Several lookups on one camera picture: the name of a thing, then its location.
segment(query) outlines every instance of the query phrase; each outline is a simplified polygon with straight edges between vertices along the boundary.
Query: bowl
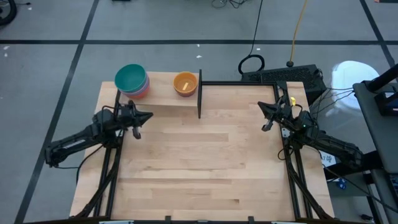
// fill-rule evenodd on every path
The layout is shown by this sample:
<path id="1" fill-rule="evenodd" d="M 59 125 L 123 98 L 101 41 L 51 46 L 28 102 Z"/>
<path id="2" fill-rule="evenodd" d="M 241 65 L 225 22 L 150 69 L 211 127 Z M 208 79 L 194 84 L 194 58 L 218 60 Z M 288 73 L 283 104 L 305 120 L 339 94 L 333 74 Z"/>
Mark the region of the bowl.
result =
<path id="1" fill-rule="evenodd" d="M 130 64 L 117 72 L 114 83 L 120 91 L 134 93 L 142 89 L 146 80 L 147 74 L 144 68 L 137 64 Z"/>
<path id="2" fill-rule="evenodd" d="M 127 97 L 128 98 L 130 98 L 130 99 L 141 99 L 141 98 L 143 98 L 143 97 L 145 97 L 147 94 L 148 94 L 148 92 L 149 92 L 149 82 L 148 82 L 148 86 L 147 86 L 147 88 L 143 91 L 143 92 L 141 92 L 140 94 L 138 94 L 138 95 L 131 95 L 131 96 L 128 96 L 127 95 Z"/>
<path id="3" fill-rule="evenodd" d="M 126 92 L 123 92 L 123 91 L 121 91 L 121 93 L 123 93 L 124 95 L 126 95 L 129 98 L 139 99 L 139 98 L 142 98 L 142 97 L 146 96 L 148 91 L 149 91 L 149 77 L 146 78 L 146 82 L 145 82 L 144 86 L 140 90 L 135 91 L 134 93 L 126 93 Z"/>
<path id="4" fill-rule="evenodd" d="M 198 86 L 197 77 L 190 72 L 180 72 L 174 77 L 174 90 L 180 96 L 191 96 L 195 93 Z"/>

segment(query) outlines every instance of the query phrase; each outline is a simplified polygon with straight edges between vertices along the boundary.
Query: wooden table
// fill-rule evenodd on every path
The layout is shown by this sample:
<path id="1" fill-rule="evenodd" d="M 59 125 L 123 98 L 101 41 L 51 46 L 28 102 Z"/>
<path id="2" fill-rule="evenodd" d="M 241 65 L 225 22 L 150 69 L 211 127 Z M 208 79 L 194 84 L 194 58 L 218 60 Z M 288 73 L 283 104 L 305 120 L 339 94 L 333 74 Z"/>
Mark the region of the wooden table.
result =
<path id="1" fill-rule="evenodd" d="M 302 83 L 288 83 L 288 90 L 307 110 Z M 114 105 L 116 93 L 113 82 L 103 82 L 96 111 Z M 142 127 L 142 139 L 130 131 L 124 135 L 111 218 L 294 220 L 285 162 L 277 158 L 279 126 L 261 131 L 266 120 L 258 101 L 275 102 L 271 86 L 203 86 L 201 119 L 196 107 L 138 106 L 154 116 Z M 86 156 L 95 148 L 87 149 Z M 301 155 L 309 191 L 333 216 L 318 153 L 304 147 Z M 96 191 L 103 158 L 104 150 L 82 167 L 70 215 Z M 298 188 L 297 195 L 305 217 Z M 102 214 L 107 198 L 106 192 Z"/>

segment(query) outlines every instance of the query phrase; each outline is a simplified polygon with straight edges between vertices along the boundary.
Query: gray floor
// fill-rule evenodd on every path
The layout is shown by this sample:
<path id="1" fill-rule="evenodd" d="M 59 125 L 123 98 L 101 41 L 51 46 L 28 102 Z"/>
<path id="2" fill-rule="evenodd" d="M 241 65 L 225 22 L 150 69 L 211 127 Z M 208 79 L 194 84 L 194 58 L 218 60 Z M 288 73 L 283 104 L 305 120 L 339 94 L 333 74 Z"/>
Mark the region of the gray floor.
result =
<path id="1" fill-rule="evenodd" d="M 19 6 L 16 19 L 0 27 L 0 43 L 2 40 L 79 40 L 93 1 L 35 0 L 30 6 Z M 260 1 L 250 0 L 239 9 L 230 4 L 214 9 L 210 2 L 99 0 L 88 40 L 178 39 L 198 40 L 198 43 L 84 45 L 53 139 L 73 134 L 88 124 L 100 83 L 112 80 L 129 63 L 139 63 L 150 71 L 202 69 L 204 80 L 239 80 L 237 66 L 249 53 L 250 45 L 197 44 L 208 39 L 252 39 Z M 395 22 L 398 4 L 366 2 L 384 39 L 398 40 Z M 257 39 L 291 40 L 302 4 L 303 0 L 265 0 Z M 377 40 L 359 0 L 309 0 L 297 38 Z M 76 47 L 74 44 L 0 44 L 0 177 L 6 180 L 0 183 L 1 223 L 11 223 L 16 217 Z M 398 46 L 389 45 L 388 49 L 398 61 Z M 254 52 L 264 56 L 266 68 L 280 68 L 289 59 L 290 45 L 255 45 Z M 323 70 L 325 83 L 329 85 L 331 69 L 345 60 L 364 62 L 379 73 L 389 68 L 379 45 L 297 45 L 294 62 L 295 65 L 314 63 Z M 259 62 L 248 61 L 243 70 L 253 71 L 258 67 Z M 323 129 L 332 128 L 326 121 L 323 123 Z M 364 144 L 355 133 L 340 134 L 337 137 Z M 82 153 L 70 156 L 62 166 L 78 165 L 82 157 Z M 45 166 L 25 221 L 67 218 L 74 191 L 74 170 Z M 370 215 L 364 197 L 333 196 L 332 202 L 338 218 L 359 221 L 360 214 Z"/>

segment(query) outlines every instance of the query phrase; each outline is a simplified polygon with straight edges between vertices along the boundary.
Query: white object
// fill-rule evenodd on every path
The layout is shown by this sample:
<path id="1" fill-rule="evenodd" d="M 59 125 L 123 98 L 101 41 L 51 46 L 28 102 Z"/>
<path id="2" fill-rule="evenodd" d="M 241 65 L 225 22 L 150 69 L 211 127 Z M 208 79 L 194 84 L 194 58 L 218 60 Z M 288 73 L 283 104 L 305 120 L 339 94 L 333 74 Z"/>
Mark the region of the white object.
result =
<path id="1" fill-rule="evenodd" d="M 330 86 L 334 89 L 352 88 L 355 83 L 372 80 L 378 76 L 377 71 L 365 63 L 346 61 L 333 67 Z M 354 94 L 340 99 L 349 94 L 349 91 L 351 90 L 332 90 L 328 94 L 332 97 L 322 101 L 321 109 L 333 102 L 336 103 L 319 114 L 320 129 L 325 130 L 328 135 L 334 138 L 357 145 L 363 152 L 376 150 Z M 334 156 L 330 161 L 327 158 L 329 158 L 328 154 L 323 152 L 322 164 L 325 166 L 335 163 Z"/>
<path id="2" fill-rule="evenodd" d="M 352 88 L 355 83 L 360 83 L 363 80 L 372 80 L 378 76 L 378 72 L 365 63 L 346 61 L 333 67 L 333 71 L 331 73 L 331 88 Z M 347 90 L 332 90 L 331 93 L 336 95 L 344 91 Z M 343 93 L 332 96 L 331 98 L 333 101 L 336 101 L 347 94 L 348 93 Z M 353 114 L 361 113 L 361 108 L 359 107 L 359 103 L 354 94 L 350 94 L 350 96 L 337 101 L 334 108 Z"/>
<path id="3" fill-rule="evenodd" d="M 321 156 L 322 156 L 322 164 L 325 165 L 325 167 L 336 164 L 336 158 L 331 154 L 321 151 Z"/>

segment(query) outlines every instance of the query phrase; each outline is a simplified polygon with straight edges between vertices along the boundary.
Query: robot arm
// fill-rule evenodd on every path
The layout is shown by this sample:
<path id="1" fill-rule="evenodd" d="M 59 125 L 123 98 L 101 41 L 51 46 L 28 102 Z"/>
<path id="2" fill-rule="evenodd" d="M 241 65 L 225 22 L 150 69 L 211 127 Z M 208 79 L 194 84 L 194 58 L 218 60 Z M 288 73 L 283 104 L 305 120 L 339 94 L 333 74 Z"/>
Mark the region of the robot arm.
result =
<path id="1" fill-rule="evenodd" d="M 289 130 L 288 142 L 294 149 L 301 149 L 303 145 L 307 145 L 336 156 L 352 169 L 358 169 L 362 166 L 363 153 L 357 146 L 319 130 L 318 123 L 308 111 L 301 111 L 296 118 L 293 118 L 292 107 L 287 106 L 285 101 L 285 97 L 282 97 L 273 105 L 258 102 L 260 109 L 268 119 L 268 123 L 262 127 L 263 131 L 270 130 L 275 121 Z"/>
<path id="2" fill-rule="evenodd" d="M 128 127 L 132 127 L 134 137 L 140 139 L 141 134 L 138 131 L 138 127 L 141 127 L 152 117 L 153 113 L 138 111 L 132 101 L 129 101 L 128 105 L 121 106 L 118 111 L 118 114 L 113 114 L 110 110 L 101 110 L 93 116 L 93 123 L 84 130 L 64 139 L 51 142 L 45 149 L 45 162 L 50 167 L 58 167 L 58 164 L 70 154 L 96 144 L 103 144 L 104 147 L 114 147 L 117 143 L 116 132 L 121 129 L 127 130 Z"/>

